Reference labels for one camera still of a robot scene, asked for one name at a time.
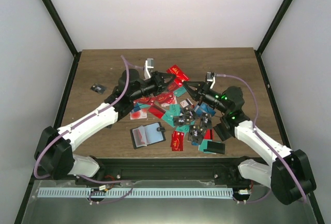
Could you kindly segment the black frame post left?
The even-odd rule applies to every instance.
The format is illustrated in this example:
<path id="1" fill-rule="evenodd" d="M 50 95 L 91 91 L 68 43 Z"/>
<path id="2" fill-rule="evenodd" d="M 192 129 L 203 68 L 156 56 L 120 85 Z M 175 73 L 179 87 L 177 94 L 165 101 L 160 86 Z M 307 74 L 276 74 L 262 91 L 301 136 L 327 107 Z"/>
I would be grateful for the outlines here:
<path id="1" fill-rule="evenodd" d="M 78 56 L 79 52 L 77 51 L 72 39 L 70 38 L 70 35 L 64 25 L 64 23 L 62 22 L 52 0 L 41 0 L 44 4 L 44 6 L 46 7 L 51 19 L 53 20 L 56 28 L 58 29 L 60 35 L 62 36 L 65 44 L 67 45 L 70 53 L 76 57 Z"/>

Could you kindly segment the black box on cards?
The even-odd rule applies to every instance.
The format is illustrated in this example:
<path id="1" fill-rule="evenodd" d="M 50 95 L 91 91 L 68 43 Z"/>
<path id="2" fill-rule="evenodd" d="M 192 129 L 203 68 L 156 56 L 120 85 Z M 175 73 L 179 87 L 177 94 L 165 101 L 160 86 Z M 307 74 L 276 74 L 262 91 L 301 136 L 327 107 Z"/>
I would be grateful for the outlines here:
<path id="1" fill-rule="evenodd" d="M 225 144 L 219 142 L 208 141 L 207 148 L 204 149 L 204 152 L 216 153 L 216 154 L 225 154 Z"/>

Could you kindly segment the black frame post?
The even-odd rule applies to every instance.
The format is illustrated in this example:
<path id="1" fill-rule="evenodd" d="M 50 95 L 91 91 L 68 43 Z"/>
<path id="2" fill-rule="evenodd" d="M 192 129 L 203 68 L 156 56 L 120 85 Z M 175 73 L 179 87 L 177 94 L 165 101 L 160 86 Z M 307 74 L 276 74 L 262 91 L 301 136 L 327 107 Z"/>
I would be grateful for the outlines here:
<path id="1" fill-rule="evenodd" d="M 41 0 L 44 4 L 44 6 L 46 7 L 51 19 L 53 20 L 56 28 L 58 29 L 60 35 L 62 36 L 65 44 L 67 45 L 70 53 L 76 57 L 78 56 L 79 52 L 77 51 L 72 39 L 70 38 L 70 35 L 64 25 L 64 23 L 62 22 L 52 0 Z"/>
<path id="2" fill-rule="evenodd" d="M 283 17 L 285 16 L 287 10 L 289 9 L 293 0 L 283 0 L 280 7 L 278 8 L 267 32 L 265 33 L 260 45 L 255 50 L 256 55 L 262 55 L 267 48 L 269 42 L 271 41 L 274 33 L 276 32 L 279 24 L 281 23 Z"/>

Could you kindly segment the black frame post right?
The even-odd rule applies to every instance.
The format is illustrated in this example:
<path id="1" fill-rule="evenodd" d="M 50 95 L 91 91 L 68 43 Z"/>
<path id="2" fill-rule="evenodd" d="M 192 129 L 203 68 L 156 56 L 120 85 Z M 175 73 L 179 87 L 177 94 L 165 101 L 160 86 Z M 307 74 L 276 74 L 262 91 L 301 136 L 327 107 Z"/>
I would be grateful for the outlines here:
<path id="1" fill-rule="evenodd" d="M 255 50 L 256 55 L 262 55 L 267 48 L 269 42 L 271 41 L 274 33 L 276 32 L 279 24 L 281 23 L 283 17 L 285 16 L 287 10 L 289 9 L 293 0 L 283 0 L 280 7 L 278 8 L 267 32 L 265 33 L 260 45 Z"/>

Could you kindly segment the teal card right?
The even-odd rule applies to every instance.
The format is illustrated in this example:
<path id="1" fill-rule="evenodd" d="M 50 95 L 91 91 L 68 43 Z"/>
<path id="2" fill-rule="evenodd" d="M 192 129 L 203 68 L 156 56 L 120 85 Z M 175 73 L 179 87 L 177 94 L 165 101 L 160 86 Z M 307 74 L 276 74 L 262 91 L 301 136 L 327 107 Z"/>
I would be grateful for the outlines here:
<path id="1" fill-rule="evenodd" d="M 173 94 L 174 94 L 174 96 L 176 96 L 176 97 L 180 97 L 181 95 L 185 94 L 186 92 L 187 92 L 186 89 L 182 86 L 182 87 L 176 89 L 176 90 L 173 92 Z"/>

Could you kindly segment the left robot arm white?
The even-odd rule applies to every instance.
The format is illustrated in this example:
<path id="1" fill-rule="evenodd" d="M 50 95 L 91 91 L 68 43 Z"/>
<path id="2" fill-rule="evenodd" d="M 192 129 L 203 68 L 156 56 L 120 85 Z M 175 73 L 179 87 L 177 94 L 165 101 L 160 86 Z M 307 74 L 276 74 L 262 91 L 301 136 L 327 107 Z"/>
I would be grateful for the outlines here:
<path id="1" fill-rule="evenodd" d="M 175 77 L 171 73 L 154 71 L 150 78 L 143 80 L 135 69 L 123 71 L 112 94 L 91 113 L 66 126 L 49 126 L 42 131 L 35 152 L 35 178 L 60 180 L 67 175 L 77 175 L 87 177 L 95 185 L 101 184 L 106 172 L 98 160 L 73 152 L 92 135 L 128 115 L 135 100 L 160 95 Z"/>

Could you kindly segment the red vip card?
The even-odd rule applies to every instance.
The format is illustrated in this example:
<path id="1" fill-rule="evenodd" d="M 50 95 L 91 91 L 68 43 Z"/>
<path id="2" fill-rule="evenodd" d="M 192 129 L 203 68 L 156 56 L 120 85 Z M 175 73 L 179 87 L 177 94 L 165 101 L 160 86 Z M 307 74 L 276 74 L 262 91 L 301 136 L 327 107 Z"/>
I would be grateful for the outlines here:
<path id="1" fill-rule="evenodd" d="M 149 145 L 149 140 L 144 127 L 136 128 L 132 131 L 133 140 L 136 148 L 144 147 Z"/>
<path id="2" fill-rule="evenodd" d="M 176 80 L 178 82 L 190 80 L 189 77 L 177 65 L 173 65 L 169 69 L 167 69 L 167 73 L 176 75 Z"/>
<path id="3" fill-rule="evenodd" d="M 184 133 L 179 131 L 173 131 L 171 138 L 171 150 L 182 152 L 184 150 Z"/>

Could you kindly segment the white card red circle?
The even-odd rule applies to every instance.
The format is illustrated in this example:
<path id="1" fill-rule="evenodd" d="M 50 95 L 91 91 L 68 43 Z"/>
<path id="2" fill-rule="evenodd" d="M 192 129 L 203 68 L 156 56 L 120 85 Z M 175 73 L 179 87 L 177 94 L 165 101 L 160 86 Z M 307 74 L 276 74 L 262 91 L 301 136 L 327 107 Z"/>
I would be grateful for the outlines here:
<path id="1" fill-rule="evenodd" d="M 143 119 L 143 118 L 147 118 L 147 110 L 146 109 L 142 109 L 142 110 L 139 110 L 137 112 L 130 112 L 130 119 L 131 120 L 139 120 L 139 119 Z"/>

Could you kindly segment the black front rail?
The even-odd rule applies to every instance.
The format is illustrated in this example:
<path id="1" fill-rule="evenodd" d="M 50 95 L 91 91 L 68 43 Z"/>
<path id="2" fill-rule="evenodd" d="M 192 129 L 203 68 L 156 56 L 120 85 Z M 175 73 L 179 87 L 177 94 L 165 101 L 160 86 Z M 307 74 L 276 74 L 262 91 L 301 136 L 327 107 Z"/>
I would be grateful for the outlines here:
<path id="1" fill-rule="evenodd" d="M 200 180 L 216 185 L 244 187 L 251 180 L 239 175 L 241 158 L 132 158 L 101 159 L 104 176 L 121 180 Z"/>

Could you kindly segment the red VIP card bottom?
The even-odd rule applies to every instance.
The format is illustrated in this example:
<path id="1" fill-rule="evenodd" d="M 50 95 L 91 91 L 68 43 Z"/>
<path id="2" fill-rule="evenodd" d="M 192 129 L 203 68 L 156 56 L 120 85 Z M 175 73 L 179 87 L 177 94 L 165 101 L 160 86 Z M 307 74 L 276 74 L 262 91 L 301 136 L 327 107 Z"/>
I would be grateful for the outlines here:
<path id="1" fill-rule="evenodd" d="M 173 131 L 171 138 L 171 150 L 182 152 L 184 150 L 184 133 L 179 131 Z"/>

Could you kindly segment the black VIP card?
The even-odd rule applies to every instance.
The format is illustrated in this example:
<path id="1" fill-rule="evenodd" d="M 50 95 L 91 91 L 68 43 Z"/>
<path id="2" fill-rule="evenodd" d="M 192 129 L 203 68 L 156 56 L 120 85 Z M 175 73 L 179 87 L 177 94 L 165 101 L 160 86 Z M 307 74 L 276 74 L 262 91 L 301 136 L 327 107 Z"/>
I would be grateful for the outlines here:
<path id="1" fill-rule="evenodd" d="M 105 87 L 104 85 L 101 85 L 101 84 L 98 84 L 98 83 L 95 83 L 91 86 L 90 88 L 93 92 L 96 92 L 98 94 L 103 94 L 107 87 Z"/>

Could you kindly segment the black leather card holder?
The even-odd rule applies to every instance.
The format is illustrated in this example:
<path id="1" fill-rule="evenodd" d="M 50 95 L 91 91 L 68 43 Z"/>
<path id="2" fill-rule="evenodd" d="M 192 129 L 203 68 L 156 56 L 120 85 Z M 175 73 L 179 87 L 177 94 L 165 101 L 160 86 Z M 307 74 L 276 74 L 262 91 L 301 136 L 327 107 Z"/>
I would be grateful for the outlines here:
<path id="1" fill-rule="evenodd" d="M 156 122 L 156 123 L 152 123 L 152 124 L 148 124 L 148 125 L 142 125 L 139 127 L 145 128 L 147 137 L 149 140 L 149 145 L 153 145 L 153 144 L 163 142 L 166 140 L 166 137 L 164 134 L 166 129 L 161 125 L 161 122 Z M 132 145 L 133 145 L 134 149 L 138 149 L 138 148 L 136 148 L 136 146 L 134 144 L 133 134 L 132 134 L 132 131 L 136 128 L 133 128 L 130 130 Z"/>

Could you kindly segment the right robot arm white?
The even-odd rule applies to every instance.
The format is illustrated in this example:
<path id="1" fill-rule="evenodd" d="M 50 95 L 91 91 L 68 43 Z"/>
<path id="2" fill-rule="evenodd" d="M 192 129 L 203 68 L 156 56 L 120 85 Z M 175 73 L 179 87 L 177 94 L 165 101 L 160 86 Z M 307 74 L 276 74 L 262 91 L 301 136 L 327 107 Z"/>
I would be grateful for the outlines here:
<path id="1" fill-rule="evenodd" d="M 242 184 L 246 179 L 268 187 L 284 205 L 316 190 L 308 156 L 302 150 L 292 150 L 265 134 L 242 110 L 245 103 L 240 87 L 230 86 L 223 93 L 212 89 L 212 82 L 185 81 L 184 88 L 191 98 L 203 102 L 223 113 L 220 123 L 214 127 L 222 141 L 234 137 L 264 160 L 264 163 L 246 159 L 230 170 L 230 179 Z"/>

